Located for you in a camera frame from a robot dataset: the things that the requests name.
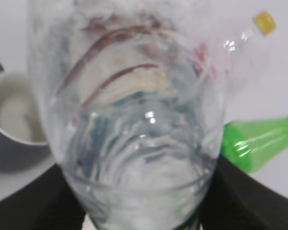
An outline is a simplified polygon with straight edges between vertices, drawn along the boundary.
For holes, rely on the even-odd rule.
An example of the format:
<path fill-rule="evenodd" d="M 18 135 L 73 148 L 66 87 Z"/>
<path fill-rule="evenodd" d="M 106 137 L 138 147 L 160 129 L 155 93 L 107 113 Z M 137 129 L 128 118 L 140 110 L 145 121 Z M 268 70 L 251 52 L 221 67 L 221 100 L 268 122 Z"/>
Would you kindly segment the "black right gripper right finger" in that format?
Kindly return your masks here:
<path fill-rule="evenodd" d="M 220 156 L 200 223 L 205 230 L 288 230 L 288 199 Z"/>

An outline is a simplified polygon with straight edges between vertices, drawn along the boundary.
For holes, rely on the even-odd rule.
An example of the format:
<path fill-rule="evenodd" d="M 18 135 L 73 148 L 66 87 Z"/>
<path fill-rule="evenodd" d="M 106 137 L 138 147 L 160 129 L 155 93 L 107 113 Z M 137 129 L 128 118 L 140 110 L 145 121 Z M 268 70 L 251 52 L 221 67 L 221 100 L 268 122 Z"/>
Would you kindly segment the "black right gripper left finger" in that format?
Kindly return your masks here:
<path fill-rule="evenodd" d="M 80 230 L 84 217 L 57 165 L 0 201 L 0 230 Z"/>

